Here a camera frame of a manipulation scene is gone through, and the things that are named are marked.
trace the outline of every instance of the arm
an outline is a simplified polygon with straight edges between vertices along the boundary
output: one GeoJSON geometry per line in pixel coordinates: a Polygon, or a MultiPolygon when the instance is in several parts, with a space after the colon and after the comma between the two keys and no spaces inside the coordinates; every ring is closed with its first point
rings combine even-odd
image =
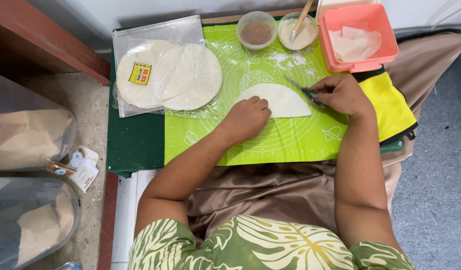
{"type": "Polygon", "coordinates": [[[253,96],[236,103],[207,136],[171,160],[145,188],[137,206],[136,237],[147,225],[174,219],[188,225],[185,201],[234,144],[255,138],[271,114],[268,102],[253,96]]]}
{"type": "Polygon", "coordinates": [[[335,169],[335,221],[350,248],[363,241],[401,251],[392,230],[374,107],[352,75],[326,77],[316,99],[349,115],[335,169]]]}

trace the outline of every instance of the yellow cloth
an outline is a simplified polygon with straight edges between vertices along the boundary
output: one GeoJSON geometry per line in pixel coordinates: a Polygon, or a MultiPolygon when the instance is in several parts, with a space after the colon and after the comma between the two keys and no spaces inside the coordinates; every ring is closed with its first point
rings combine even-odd
{"type": "Polygon", "coordinates": [[[397,140],[412,131],[410,128],[416,125],[417,120],[404,95],[392,85],[389,73],[370,77],[359,85],[375,108],[379,142],[399,135],[395,138],[397,140]]]}

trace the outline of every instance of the white liquid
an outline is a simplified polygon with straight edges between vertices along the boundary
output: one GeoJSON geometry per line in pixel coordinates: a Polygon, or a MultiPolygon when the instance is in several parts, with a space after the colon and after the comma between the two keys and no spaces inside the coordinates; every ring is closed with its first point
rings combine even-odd
{"type": "Polygon", "coordinates": [[[297,33],[294,42],[291,44],[289,42],[290,34],[294,30],[295,24],[297,19],[291,19],[284,23],[282,27],[279,27],[279,38],[282,45],[289,50],[300,50],[306,47],[307,45],[311,44],[316,37],[316,32],[314,28],[311,26],[311,22],[306,18],[300,25],[299,32],[297,33]]]}

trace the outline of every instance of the green silicone baking mat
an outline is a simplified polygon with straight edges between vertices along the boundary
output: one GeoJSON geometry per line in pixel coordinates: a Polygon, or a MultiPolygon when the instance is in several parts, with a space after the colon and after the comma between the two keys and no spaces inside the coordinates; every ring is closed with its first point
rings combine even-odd
{"type": "MultiPolygon", "coordinates": [[[[219,59],[223,80],[212,106],[206,106],[199,118],[165,115],[165,160],[167,164],[199,139],[209,134],[225,117],[235,100],[245,89],[260,83],[276,83],[304,95],[287,82],[284,76],[301,85],[311,86],[330,76],[323,60],[320,40],[300,51],[290,51],[277,37],[265,49],[246,51],[236,35],[236,24],[203,28],[206,46],[219,59]]],[[[310,104],[311,115],[271,119],[259,136],[234,145],[218,166],[309,162],[337,157],[348,117],[329,107],[310,104]]]]}

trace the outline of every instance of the right hand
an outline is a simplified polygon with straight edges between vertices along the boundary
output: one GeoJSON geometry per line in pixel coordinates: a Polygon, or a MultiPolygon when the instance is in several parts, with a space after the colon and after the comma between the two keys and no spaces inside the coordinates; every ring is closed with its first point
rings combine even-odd
{"type": "Polygon", "coordinates": [[[269,103],[254,95],[244,99],[230,109],[222,122],[215,128],[232,146],[251,140],[259,135],[269,120],[271,112],[269,103]]]}
{"type": "Polygon", "coordinates": [[[375,114],[374,106],[350,74],[325,77],[312,87],[315,99],[352,117],[375,114]]]}

